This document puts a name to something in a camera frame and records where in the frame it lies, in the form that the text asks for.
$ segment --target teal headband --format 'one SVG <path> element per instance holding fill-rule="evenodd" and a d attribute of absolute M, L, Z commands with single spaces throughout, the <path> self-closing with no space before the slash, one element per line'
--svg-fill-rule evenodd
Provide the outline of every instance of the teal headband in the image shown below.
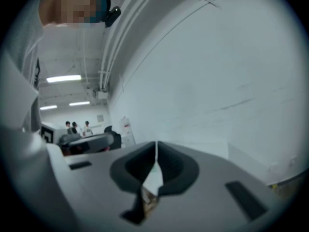
<path fill-rule="evenodd" d="M 108 14 L 107 11 L 107 1 L 106 0 L 96 0 L 97 8 L 96 8 L 96 16 L 95 17 L 90 17 L 86 18 L 85 22 L 90 22 L 90 23 L 97 23 L 104 21 L 106 18 L 106 15 Z"/>

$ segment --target person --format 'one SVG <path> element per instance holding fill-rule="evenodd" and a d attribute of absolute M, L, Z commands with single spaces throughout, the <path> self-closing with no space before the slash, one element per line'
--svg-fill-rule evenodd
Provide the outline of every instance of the person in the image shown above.
<path fill-rule="evenodd" d="M 38 90 L 38 42 L 43 37 L 43 28 L 102 22 L 107 18 L 110 7 L 111 0 L 29 0 L 7 34 L 0 58 L 4 54 L 9 56 L 24 78 Z M 39 108 L 37 98 L 23 122 L 23 131 L 41 129 Z"/>
<path fill-rule="evenodd" d="M 77 131 L 78 134 L 82 134 L 82 133 L 83 133 L 83 132 L 82 132 L 82 129 L 77 125 L 76 122 L 73 122 L 73 123 L 72 123 L 72 126 L 76 129 L 76 131 Z"/>
<path fill-rule="evenodd" d="M 93 135 L 93 132 L 92 132 L 91 128 L 89 127 L 89 122 L 86 121 L 85 127 L 83 129 L 83 137 L 89 137 L 91 135 Z"/>

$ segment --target black slot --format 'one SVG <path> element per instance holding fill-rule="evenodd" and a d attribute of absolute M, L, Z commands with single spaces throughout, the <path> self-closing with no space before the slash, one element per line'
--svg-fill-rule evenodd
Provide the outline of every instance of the black slot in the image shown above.
<path fill-rule="evenodd" d="M 91 163 L 88 162 L 88 161 L 82 161 L 82 162 L 79 162 L 79 163 L 74 163 L 74 164 L 69 165 L 71 170 L 84 168 L 84 167 L 88 167 L 88 166 L 91 166 Z"/>
<path fill-rule="evenodd" d="M 132 210 L 125 211 L 121 216 L 136 225 L 140 225 L 143 222 L 145 214 L 141 192 L 137 193 Z"/>
<path fill-rule="evenodd" d="M 225 186 L 250 220 L 257 219 L 267 211 L 265 206 L 239 181 L 227 183 Z"/>

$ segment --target black chair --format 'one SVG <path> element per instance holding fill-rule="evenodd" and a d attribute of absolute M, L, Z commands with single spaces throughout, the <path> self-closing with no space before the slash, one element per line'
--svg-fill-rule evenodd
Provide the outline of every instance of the black chair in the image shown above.
<path fill-rule="evenodd" d="M 114 142 L 110 145 L 110 150 L 121 148 L 121 142 L 122 142 L 121 135 L 112 131 L 112 126 L 106 127 L 104 133 L 109 133 L 114 138 Z"/>

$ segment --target fluorescent ceiling light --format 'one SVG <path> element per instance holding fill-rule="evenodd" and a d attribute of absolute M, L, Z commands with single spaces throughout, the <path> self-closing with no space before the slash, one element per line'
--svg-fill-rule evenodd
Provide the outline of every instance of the fluorescent ceiling light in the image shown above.
<path fill-rule="evenodd" d="M 76 81 L 81 79 L 82 79 L 81 75 L 64 75 L 64 76 L 49 77 L 47 78 L 47 81 L 49 83 L 56 83 L 56 82 Z"/>
<path fill-rule="evenodd" d="M 55 109 L 55 108 L 57 108 L 56 105 L 54 105 L 54 106 L 44 106 L 44 107 L 41 107 L 40 109 L 41 110 L 50 110 L 50 109 Z"/>
<path fill-rule="evenodd" d="M 80 106 L 80 105 L 89 105 L 90 102 L 89 101 L 84 101 L 84 102 L 77 102 L 77 103 L 70 103 L 70 106 Z"/>

